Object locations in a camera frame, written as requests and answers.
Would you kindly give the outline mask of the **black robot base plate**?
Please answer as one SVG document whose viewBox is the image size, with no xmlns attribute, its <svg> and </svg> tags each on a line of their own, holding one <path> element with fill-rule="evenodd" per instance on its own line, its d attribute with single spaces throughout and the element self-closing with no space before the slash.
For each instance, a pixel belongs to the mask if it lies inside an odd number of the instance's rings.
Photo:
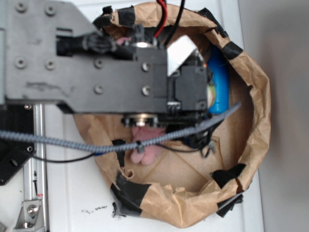
<svg viewBox="0 0 309 232">
<path fill-rule="evenodd" d="M 34 134 L 32 105 L 8 105 L 0 111 L 0 129 Z M 36 151 L 34 143 L 0 140 L 0 185 L 4 186 L 18 173 Z"/>
</svg>

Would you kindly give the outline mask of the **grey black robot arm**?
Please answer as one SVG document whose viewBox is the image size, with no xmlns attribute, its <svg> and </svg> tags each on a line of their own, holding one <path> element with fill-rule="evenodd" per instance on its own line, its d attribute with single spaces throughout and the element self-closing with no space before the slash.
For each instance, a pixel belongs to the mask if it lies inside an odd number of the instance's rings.
<svg viewBox="0 0 309 232">
<path fill-rule="evenodd" d="M 180 63 L 156 28 L 134 23 L 116 43 L 70 2 L 0 3 L 0 104 L 50 103 L 73 114 L 121 114 L 125 125 L 193 125 L 208 109 L 196 50 Z"/>
</svg>

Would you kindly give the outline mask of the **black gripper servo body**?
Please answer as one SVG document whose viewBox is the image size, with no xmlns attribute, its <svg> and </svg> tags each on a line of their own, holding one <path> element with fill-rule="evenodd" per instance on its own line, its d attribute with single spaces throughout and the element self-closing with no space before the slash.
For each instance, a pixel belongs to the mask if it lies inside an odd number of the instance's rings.
<svg viewBox="0 0 309 232">
<path fill-rule="evenodd" d="M 187 35 L 167 48 L 167 65 L 169 121 L 197 121 L 208 107 L 207 66 Z"/>
</svg>

